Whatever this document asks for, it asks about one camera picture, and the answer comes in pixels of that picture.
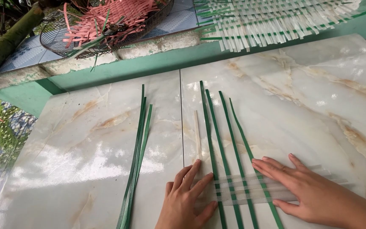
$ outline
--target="metal basket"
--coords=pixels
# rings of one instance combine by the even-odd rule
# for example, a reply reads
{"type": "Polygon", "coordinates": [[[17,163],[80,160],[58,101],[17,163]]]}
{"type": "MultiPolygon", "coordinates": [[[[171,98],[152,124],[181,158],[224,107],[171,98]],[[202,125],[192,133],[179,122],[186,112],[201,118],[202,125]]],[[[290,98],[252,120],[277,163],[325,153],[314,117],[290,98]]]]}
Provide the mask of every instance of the metal basket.
{"type": "MultiPolygon", "coordinates": [[[[77,58],[87,58],[95,55],[101,55],[104,53],[110,53],[112,51],[118,50],[135,40],[138,40],[149,33],[152,29],[154,29],[158,24],[160,24],[170,13],[172,10],[174,0],[166,1],[166,4],[157,2],[157,7],[160,9],[159,11],[153,11],[148,13],[148,18],[141,23],[138,27],[136,27],[135,33],[128,34],[125,39],[119,40],[119,38],[115,38],[106,42],[102,42],[95,47],[91,47],[88,50],[82,52],[77,56],[77,58]]],[[[77,21],[76,17],[68,14],[68,19],[70,22],[77,21]]],[[[72,42],[68,48],[66,48],[67,43],[63,42],[63,39],[68,38],[64,34],[67,32],[67,24],[64,18],[59,17],[55,22],[47,24],[41,31],[40,34],[40,44],[50,50],[57,55],[63,57],[70,57],[70,52],[73,51],[74,47],[79,46],[79,41],[72,42]]]]}

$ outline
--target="hand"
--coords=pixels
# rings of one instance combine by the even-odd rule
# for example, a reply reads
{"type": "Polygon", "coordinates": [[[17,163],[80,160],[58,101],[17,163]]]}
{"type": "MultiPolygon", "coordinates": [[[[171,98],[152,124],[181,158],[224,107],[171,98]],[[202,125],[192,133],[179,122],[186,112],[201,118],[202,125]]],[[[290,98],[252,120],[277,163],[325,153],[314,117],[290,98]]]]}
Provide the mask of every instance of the hand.
{"type": "Polygon", "coordinates": [[[293,154],[291,169],[268,157],[252,159],[252,166],[267,177],[281,182],[298,199],[299,205],[274,200],[286,214],[306,222],[346,229],[366,229],[366,199],[304,166],[293,154]]]}
{"type": "Polygon", "coordinates": [[[201,161],[197,159],[194,165],[184,167],[174,182],[166,183],[165,200],[155,229],[201,229],[213,216],[218,205],[216,201],[208,204],[198,216],[194,214],[194,202],[213,179],[213,173],[209,173],[190,189],[200,165],[201,161]]]}

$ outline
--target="finger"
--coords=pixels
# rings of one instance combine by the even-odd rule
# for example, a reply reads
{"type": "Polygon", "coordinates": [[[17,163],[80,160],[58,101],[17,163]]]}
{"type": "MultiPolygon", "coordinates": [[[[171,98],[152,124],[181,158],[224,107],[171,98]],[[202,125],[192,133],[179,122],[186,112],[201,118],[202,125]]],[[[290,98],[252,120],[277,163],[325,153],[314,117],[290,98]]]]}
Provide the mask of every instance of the finger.
{"type": "Polygon", "coordinates": [[[291,204],[283,200],[273,200],[272,203],[273,205],[282,209],[282,211],[288,215],[296,216],[298,218],[301,216],[298,205],[291,204]]]}
{"type": "Polygon", "coordinates": [[[206,222],[213,216],[217,206],[217,201],[211,201],[211,203],[206,206],[203,212],[196,217],[196,220],[198,222],[198,228],[203,228],[204,224],[206,224],[206,222]]]}
{"type": "Polygon", "coordinates": [[[255,158],[252,159],[252,163],[259,166],[262,169],[262,171],[264,171],[261,172],[262,174],[266,176],[267,174],[271,175],[274,180],[281,182],[287,188],[289,188],[291,183],[294,181],[294,178],[292,178],[291,175],[285,173],[284,171],[280,170],[279,168],[273,166],[270,163],[255,158]]]}
{"type": "Polygon", "coordinates": [[[277,167],[278,169],[284,171],[284,172],[289,172],[292,169],[287,167],[286,165],[280,164],[277,160],[267,157],[267,156],[263,156],[262,160],[265,162],[268,162],[269,164],[272,164],[273,166],[277,167]]]}
{"type": "Polygon", "coordinates": [[[180,172],[178,172],[175,176],[175,181],[173,183],[173,188],[172,190],[176,190],[180,187],[180,185],[183,182],[183,178],[184,176],[187,174],[187,172],[190,171],[190,169],[192,168],[193,165],[189,165],[184,167],[182,170],[180,170],[180,172]]]}
{"type": "Polygon", "coordinates": [[[213,180],[213,173],[209,173],[203,177],[197,184],[190,190],[190,193],[197,197],[203,192],[203,190],[206,188],[207,184],[210,183],[210,181],[213,180]]]}
{"type": "Polygon", "coordinates": [[[296,169],[305,171],[305,170],[309,170],[296,156],[294,156],[293,154],[289,154],[289,159],[290,161],[294,164],[294,166],[296,166],[296,169]]]}
{"type": "Polygon", "coordinates": [[[258,165],[252,163],[252,167],[254,167],[254,169],[256,169],[258,172],[262,173],[263,175],[269,177],[272,180],[275,180],[275,178],[273,178],[272,175],[270,175],[269,173],[267,173],[265,170],[263,170],[261,167],[259,167],[258,165]]]}
{"type": "Polygon", "coordinates": [[[190,171],[186,174],[184,177],[183,183],[180,186],[184,190],[189,191],[191,184],[193,183],[194,177],[196,176],[198,170],[200,169],[201,160],[197,159],[196,162],[193,164],[193,167],[190,169],[190,171]]]}
{"type": "Polygon", "coordinates": [[[174,182],[167,182],[167,183],[166,183],[166,192],[165,192],[165,196],[168,196],[168,195],[170,194],[170,192],[172,191],[173,183],[174,183],[174,182]]]}

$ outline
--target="bamboo pole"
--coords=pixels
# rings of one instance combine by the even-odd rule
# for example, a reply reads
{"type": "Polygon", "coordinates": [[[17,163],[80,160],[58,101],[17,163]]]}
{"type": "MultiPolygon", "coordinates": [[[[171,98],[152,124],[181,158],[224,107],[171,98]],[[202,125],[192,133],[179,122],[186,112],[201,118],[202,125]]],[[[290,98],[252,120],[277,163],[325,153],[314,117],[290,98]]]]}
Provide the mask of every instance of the bamboo pole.
{"type": "Polygon", "coordinates": [[[25,14],[6,34],[0,37],[0,66],[11,55],[26,36],[43,19],[44,13],[38,4],[25,14]]]}

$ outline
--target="wire basket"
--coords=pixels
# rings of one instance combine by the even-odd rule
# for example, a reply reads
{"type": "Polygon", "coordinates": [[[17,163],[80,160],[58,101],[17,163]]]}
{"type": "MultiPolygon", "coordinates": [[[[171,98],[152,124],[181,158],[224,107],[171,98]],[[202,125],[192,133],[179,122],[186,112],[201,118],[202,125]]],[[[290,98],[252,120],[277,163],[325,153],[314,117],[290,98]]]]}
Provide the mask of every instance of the wire basket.
{"type": "MultiPolygon", "coordinates": [[[[125,39],[122,40],[120,39],[120,37],[118,37],[108,40],[106,42],[103,41],[99,45],[91,47],[88,50],[82,52],[76,58],[87,58],[95,55],[102,55],[104,53],[111,53],[145,36],[168,16],[170,11],[172,10],[174,0],[167,0],[165,1],[165,4],[157,1],[156,3],[157,7],[160,10],[149,12],[148,18],[136,27],[134,33],[128,34],[125,39]]],[[[89,4],[93,6],[95,5],[92,1],[89,1],[89,4]]],[[[77,21],[78,19],[75,16],[68,14],[68,20],[70,22],[70,25],[75,25],[75,21],[77,21]]],[[[63,42],[63,39],[66,39],[68,37],[65,36],[65,33],[68,33],[68,30],[63,15],[61,17],[58,17],[54,22],[47,24],[42,29],[40,34],[40,44],[47,50],[50,50],[57,55],[66,58],[70,57],[70,53],[74,50],[74,47],[79,46],[79,41],[72,42],[69,47],[66,47],[67,43],[63,42]]]]}

